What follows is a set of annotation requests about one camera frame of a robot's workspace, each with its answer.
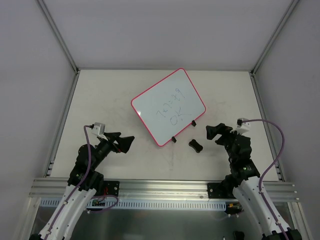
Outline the pink-framed whiteboard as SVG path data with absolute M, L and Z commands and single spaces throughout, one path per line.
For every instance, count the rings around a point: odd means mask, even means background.
M 170 73 L 134 97 L 130 104 L 159 147 L 206 112 L 206 106 L 184 68 Z

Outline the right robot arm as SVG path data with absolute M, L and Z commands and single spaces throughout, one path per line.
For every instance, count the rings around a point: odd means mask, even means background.
M 300 232 L 278 212 L 264 187 L 263 175 L 251 159 L 251 139 L 244 136 L 249 128 L 249 122 L 242 119 L 235 129 L 223 123 L 206 126 L 206 138 L 218 137 L 215 143 L 226 150 L 230 167 L 230 174 L 218 185 L 207 184 L 208 197 L 237 199 L 263 240 L 300 240 Z

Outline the black whiteboard eraser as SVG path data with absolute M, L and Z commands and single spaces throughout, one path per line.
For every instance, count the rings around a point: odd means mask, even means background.
M 200 145 L 195 139 L 192 139 L 188 145 L 192 147 L 196 153 L 200 153 L 203 150 L 203 146 Z

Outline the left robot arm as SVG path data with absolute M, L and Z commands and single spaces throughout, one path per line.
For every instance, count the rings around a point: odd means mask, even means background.
M 126 154 L 135 137 L 121 137 L 120 132 L 103 133 L 99 144 L 86 144 L 78 149 L 75 165 L 70 172 L 63 196 L 52 216 L 39 233 L 30 240 L 69 240 L 87 204 L 93 197 L 101 198 L 106 193 L 104 175 L 96 171 L 110 152 Z

